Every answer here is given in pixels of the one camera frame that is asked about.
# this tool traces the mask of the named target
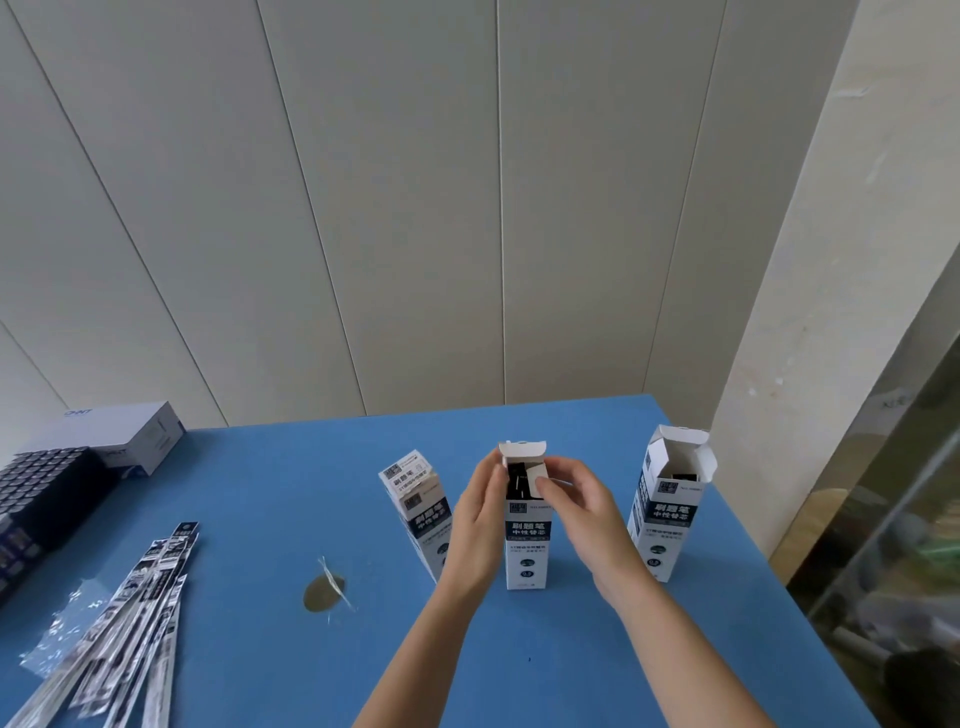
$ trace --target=blue table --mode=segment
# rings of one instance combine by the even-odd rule
[[[433,590],[379,470],[419,449],[453,502],[497,440],[543,439],[589,463],[627,513],[662,422],[651,398],[622,397],[189,432],[0,609],[0,725],[39,682],[18,656],[80,579],[112,590],[152,539],[197,520],[173,725],[347,726]],[[493,584],[444,725],[664,724],[613,611],[554,533],[545,591]],[[303,608],[321,555],[356,612]],[[876,725],[712,488],[668,588],[778,725]]]

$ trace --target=pen refill box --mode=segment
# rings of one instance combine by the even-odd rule
[[[499,447],[510,476],[504,547],[507,589],[543,589],[553,521],[553,509],[537,490],[537,478],[547,477],[546,443],[505,442]]]

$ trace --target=stack of pen refills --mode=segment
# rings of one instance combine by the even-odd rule
[[[71,693],[69,707],[80,717],[106,714],[106,728],[123,728],[144,686],[143,728],[166,728],[184,567],[197,535],[198,524],[184,522],[151,544],[107,609],[7,728],[46,728]]]

